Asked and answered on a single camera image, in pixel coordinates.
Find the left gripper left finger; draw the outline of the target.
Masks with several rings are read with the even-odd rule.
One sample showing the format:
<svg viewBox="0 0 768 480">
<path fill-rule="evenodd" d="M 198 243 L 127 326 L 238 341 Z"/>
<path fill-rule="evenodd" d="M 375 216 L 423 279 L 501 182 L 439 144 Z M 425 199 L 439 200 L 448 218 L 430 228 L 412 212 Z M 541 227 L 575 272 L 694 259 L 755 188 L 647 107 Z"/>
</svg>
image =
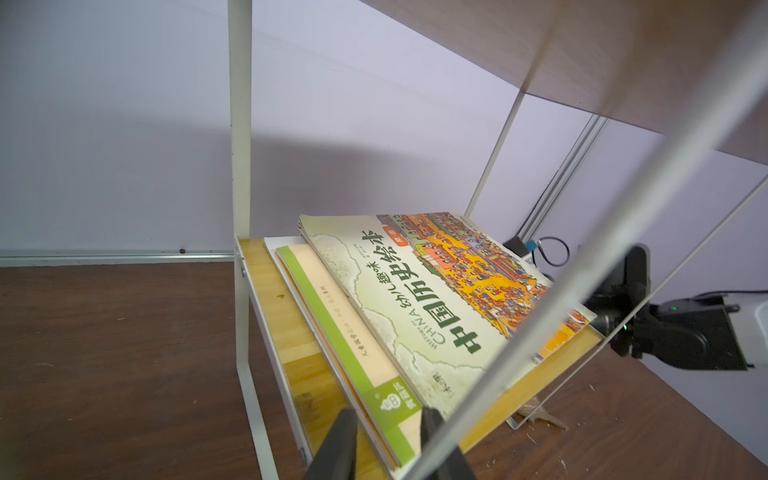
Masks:
<svg viewBox="0 0 768 480">
<path fill-rule="evenodd" d="M 357 415 L 342 409 L 303 477 L 304 480 L 347 480 L 356 478 Z"/>
</svg>

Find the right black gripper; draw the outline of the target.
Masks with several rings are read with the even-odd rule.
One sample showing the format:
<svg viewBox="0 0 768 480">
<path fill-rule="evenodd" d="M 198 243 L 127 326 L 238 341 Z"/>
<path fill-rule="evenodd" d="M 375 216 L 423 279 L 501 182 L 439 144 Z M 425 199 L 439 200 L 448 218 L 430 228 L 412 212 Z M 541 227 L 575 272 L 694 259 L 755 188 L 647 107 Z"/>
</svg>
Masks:
<svg viewBox="0 0 768 480">
<path fill-rule="evenodd" d="M 585 305 L 596 318 L 591 326 L 607 337 L 650 290 L 650 250 L 635 244 L 618 261 Z"/>
</svg>

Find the colourful China history picture book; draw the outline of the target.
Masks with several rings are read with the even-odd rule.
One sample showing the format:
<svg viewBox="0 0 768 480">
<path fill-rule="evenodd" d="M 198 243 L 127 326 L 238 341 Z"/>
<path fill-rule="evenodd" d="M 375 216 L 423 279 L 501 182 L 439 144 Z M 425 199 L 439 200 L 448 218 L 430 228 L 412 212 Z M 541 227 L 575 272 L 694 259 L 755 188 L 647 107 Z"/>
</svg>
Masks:
<svg viewBox="0 0 768 480">
<path fill-rule="evenodd" d="M 552 285 L 450 212 L 302 215 L 299 227 L 414 393 L 444 417 Z"/>
</svg>

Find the white wooden two-tier bookshelf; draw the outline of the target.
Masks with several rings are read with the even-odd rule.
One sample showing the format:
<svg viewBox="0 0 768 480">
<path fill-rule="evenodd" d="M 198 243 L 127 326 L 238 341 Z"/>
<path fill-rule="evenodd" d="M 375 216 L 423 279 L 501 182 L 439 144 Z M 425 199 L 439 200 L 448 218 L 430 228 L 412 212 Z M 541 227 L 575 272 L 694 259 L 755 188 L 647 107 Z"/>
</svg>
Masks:
<svg viewBox="0 0 768 480">
<path fill-rule="evenodd" d="M 374 8 L 522 93 L 658 133 L 692 100 L 763 1 L 377 1 Z M 236 362 L 257 457 L 267 429 L 256 404 L 246 309 L 252 308 L 297 449 L 313 457 L 341 389 L 288 296 L 268 241 L 251 237 L 253 5 L 228 5 Z"/>
</svg>

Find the brown striped cloth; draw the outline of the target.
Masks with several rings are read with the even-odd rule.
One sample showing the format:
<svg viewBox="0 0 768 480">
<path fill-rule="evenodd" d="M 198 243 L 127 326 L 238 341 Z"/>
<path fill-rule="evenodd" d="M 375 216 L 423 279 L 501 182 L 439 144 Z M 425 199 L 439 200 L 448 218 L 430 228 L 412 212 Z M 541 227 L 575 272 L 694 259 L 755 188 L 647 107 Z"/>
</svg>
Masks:
<svg viewBox="0 0 768 480">
<path fill-rule="evenodd" d="M 560 428 L 564 431 L 568 431 L 569 427 L 562 421 L 555 418 L 550 414 L 541 404 L 541 401 L 536 397 L 530 398 L 524 404 L 522 404 L 516 414 L 523 417 L 524 421 L 528 423 L 535 423 L 536 421 L 544 421 L 547 424 Z"/>
</svg>

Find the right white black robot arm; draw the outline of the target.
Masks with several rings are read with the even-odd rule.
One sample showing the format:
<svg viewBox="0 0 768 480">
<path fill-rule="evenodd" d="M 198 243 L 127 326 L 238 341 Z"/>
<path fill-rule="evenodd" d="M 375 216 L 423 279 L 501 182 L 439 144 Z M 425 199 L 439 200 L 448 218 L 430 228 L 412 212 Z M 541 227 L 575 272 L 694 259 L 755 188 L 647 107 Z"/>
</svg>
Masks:
<svg viewBox="0 0 768 480">
<path fill-rule="evenodd" d="M 650 250 L 633 246 L 586 301 L 591 325 L 611 332 L 620 356 L 645 354 L 682 370 L 746 371 L 767 365 L 767 292 L 712 291 L 662 304 L 651 293 Z"/>
</svg>

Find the green-striped book underneath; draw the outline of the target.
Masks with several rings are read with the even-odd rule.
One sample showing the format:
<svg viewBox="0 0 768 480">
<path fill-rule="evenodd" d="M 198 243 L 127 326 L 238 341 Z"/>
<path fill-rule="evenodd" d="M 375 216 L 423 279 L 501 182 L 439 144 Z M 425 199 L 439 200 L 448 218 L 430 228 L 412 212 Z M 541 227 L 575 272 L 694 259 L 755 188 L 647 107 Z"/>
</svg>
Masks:
<svg viewBox="0 0 768 480">
<path fill-rule="evenodd" d="M 387 476 L 402 478 L 421 451 L 421 402 L 313 248 L 299 237 L 265 246 Z"/>
</svg>

